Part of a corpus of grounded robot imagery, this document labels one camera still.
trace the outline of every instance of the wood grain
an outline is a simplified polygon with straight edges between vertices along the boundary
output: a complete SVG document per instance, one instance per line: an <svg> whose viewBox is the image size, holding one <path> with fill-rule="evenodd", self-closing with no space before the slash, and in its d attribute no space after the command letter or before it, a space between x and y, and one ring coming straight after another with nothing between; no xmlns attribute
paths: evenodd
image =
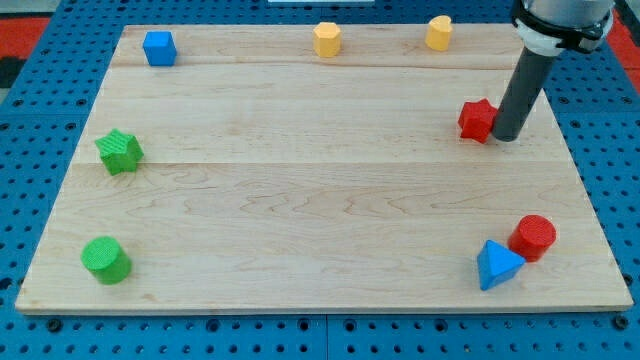
<svg viewBox="0 0 640 360"><path fill-rule="evenodd" d="M149 68L125 28L21 289L27 314L611 311L632 299L541 96L519 141L458 138L465 101L498 104L522 44L507 25L171 26L177 64ZM93 141L137 135L138 172ZM558 241L487 292L475 256L529 213ZM132 275L79 261L116 237Z"/></svg>

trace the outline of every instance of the yellow hexagonal prism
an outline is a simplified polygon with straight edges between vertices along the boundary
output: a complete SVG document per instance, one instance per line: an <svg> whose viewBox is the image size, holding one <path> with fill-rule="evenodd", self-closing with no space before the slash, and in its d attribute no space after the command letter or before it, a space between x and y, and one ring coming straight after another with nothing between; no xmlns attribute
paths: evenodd
<svg viewBox="0 0 640 360"><path fill-rule="evenodd" d="M446 15L436 16L429 21L424 42L433 50L446 51L449 48L452 32L451 18Z"/></svg>
<svg viewBox="0 0 640 360"><path fill-rule="evenodd" d="M340 52L342 34L336 23L321 22L313 29L313 50L320 57L334 57Z"/></svg>

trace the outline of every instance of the toy block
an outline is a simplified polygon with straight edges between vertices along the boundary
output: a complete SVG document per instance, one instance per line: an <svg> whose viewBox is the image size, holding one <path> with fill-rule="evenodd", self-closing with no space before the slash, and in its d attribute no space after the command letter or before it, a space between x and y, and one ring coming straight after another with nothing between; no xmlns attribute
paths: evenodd
<svg viewBox="0 0 640 360"><path fill-rule="evenodd" d="M525 259L493 240L487 240L478 254L480 289L489 290L513 278Z"/></svg>
<svg viewBox="0 0 640 360"><path fill-rule="evenodd" d="M498 109L491 106L487 99L465 102L458 118L458 125L462 129L460 137L484 144L491 133L497 113Z"/></svg>
<svg viewBox="0 0 640 360"><path fill-rule="evenodd" d="M173 66L178 54L169 31L149 31L142 48L150 66Z"/></svg>
<svg viewBox="0 0 640 360"><path fill-rule="evenodd" d="M104 285L117 284L131 272L131 259L110 236L91 240L80 256L84 267Z"/></svg>
<svg viewBox="0 0 640 360"><path fill-rule="evenodd" d="M96 140L96 146L100 150L100 159L111 175L136 171L138 161L144 156L136 137L123 134L118 129Z"/></svg>
<svg viewBox="0 0 640 360"><path fill-rule="evenodd" d="M336 23L321 22L313 29L313 50L320 57L334 57L340 52L342 33Z"/></svg>
<svg viewBox="0 0 640 360"><path fill-rule="evenodd" d="M555 241L556 228L551 221L540 215L527 215L520 220L507 245L527 262L535 262Z"/></svg>
<svg viewBox="0 0 640 360"><path fill-rule="evenodd" d="M424 42L433 50L447 51L452 32L451 18L446 15L436 16L429 21Z"/></svg>

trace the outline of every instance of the red star block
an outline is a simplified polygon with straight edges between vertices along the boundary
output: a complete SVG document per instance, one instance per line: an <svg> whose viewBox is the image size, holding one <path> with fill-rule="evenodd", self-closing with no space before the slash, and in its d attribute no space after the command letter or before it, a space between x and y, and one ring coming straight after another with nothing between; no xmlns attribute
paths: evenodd
<svg viewBox="0 0 640 360"><path fill-rule="evenodd" d="M487 99L465 102L458 119L458 125L462 129L460 137L484 144L489 137L497 113L498 109L491 106Z"/></svg>

